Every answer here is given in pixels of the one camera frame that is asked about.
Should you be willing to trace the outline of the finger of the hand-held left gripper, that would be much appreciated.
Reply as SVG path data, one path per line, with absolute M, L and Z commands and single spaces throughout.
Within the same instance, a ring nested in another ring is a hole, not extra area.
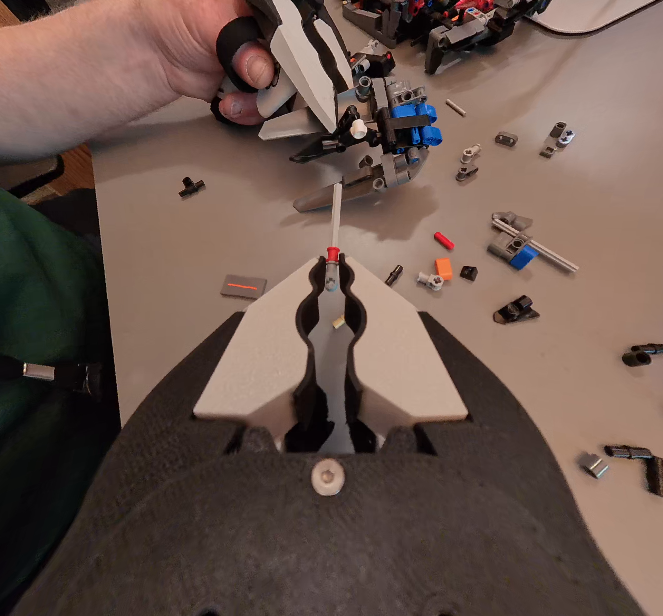
M 303 14 L 292 0 L 271 0 L 280 20 L 269 43 L 280 67 L 276 86 L 258 93 L 258 111 L 268 118 L 298 92 L 328 132 L 336 131 L 337 105 L 334 83 L 321 63 L 316 45 L 309 39 L 315 13 L 307 1 Z
M 347 51 L 328 13 L 300 9 L 300 93 L 318 93 L 328 78 L 337 93 L 353 87 Z

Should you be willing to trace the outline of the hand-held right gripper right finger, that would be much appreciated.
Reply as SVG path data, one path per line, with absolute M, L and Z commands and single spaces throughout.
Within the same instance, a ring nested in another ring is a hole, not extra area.
M 417 308 L 342 256 L 347 350 L 345 415 L 356 453 L 374 453 L 395 427 L 461 421 L 468 409 Z

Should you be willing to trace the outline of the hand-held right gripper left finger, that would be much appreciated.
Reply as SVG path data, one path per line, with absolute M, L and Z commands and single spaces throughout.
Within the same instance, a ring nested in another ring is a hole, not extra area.
M 313 258 L 246 308 L 194 406 L 196 418 L 265 427 L 289 452 L 321 448 L 334 423 L 309 335 L 325 276 L 325 258 Z

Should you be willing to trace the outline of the grey lego wing assembly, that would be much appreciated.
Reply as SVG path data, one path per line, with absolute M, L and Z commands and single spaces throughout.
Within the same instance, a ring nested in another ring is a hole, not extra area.
M 365 156 L 357 170 L 343 175 L 342 200 L 350 201 L 383 192 L 413 180 L 422 169 L 430 147 L 442 143 L 435 126 L 437 112 L 427 102 L 423 86 L 393 78 L 355 78 L 355 84 L 337 97 L 339 120 L 336 131 L 322 126 L 309 107 L 266 121 L 259 137 L 273 141 L 313 135 L 314 140 L 290 157 L 305 164 L 343 153 L 366 143 L 380 148 L 377 160 Z

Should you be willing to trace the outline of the grey lego axle red bush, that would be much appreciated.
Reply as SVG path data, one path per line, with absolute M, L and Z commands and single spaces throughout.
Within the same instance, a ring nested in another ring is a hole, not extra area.
M 334 292 L 339 284 L 339 229 L 342 206 L 343 185 L 341 182 L 333 185 L 333 199 L 331 206 L 331 240 L 327 247 L 325 289 Z

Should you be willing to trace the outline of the person's left forearm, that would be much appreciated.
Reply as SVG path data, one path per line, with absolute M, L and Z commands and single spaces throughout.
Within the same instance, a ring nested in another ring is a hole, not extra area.
M 148 0 L 93 0 L 1 29 L 1 164 L 61 153 L 178 98 Z

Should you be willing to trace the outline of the black lego wedge piece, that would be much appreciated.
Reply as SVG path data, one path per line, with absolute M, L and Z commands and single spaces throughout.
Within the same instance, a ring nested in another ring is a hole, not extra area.
M 502 325 L 535 320 L 539 317 L 540 314 L 532 307 L 532 299 L 526 295 L 518 297 L 493 313 L 493 321 Z

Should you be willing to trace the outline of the grey lego axle blue assembly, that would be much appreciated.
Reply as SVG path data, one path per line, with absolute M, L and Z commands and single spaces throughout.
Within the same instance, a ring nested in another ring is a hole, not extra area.
M 495 212 L 491 224 L 500 235 L 487 246 L 487 251 L 499 257 L 517 271 L 523 270 L 534 258 L 542 256 L 565 272 L 575 273 L 579 267 L 537 242 L 526 230 L 533 220 L 514 212 Z

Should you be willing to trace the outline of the small shiny grey lego piece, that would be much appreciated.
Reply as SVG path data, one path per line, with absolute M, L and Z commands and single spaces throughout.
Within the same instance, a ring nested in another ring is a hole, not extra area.
M 601 479 L 609 470 L 609 464 L 598 454 L 585 452 L 577 458 L 578 466 L 594 479 Z

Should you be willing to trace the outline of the black lego beam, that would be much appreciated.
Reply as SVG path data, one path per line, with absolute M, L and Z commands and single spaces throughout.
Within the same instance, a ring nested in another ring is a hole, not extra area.
M 661 457 L 653 455 L 651 451 L 645 447 L 606 445 L 603 448 L 605 453 L 610 457 L 643 462 L 648 491 L 656 496 L 662 497 Z

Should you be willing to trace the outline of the person's left hand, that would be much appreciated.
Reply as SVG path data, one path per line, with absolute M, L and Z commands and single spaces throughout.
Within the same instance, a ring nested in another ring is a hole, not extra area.
M 216 52 L 219 32 L 251 10 L 244 0 L 139 0 L 146 32 L 156 48 L 170 96 L 211 100 L 226 70 Z M 232 69 L 248 85 L 267 87 L 275 61 L 259 41 L 244 44 L 231 59 Z M 263 118 L 256 95 L 226 93 L 220 113 L 239 125 L 257 125 Z

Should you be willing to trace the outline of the grey tile orange line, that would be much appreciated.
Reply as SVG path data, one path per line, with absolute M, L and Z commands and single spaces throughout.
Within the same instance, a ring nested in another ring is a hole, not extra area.
M 227 274 L 221 288 L 224 297 L 256 300 L 263 296 L 267 280 L 259 277 Z

